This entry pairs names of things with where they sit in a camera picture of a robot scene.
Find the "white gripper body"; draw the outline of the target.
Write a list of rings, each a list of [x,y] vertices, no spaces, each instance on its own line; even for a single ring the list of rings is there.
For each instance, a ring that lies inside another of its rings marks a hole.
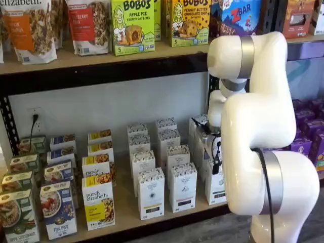
[[[220,127],[197,126],[196,131],[209,158],[218,163],[220,161]]]

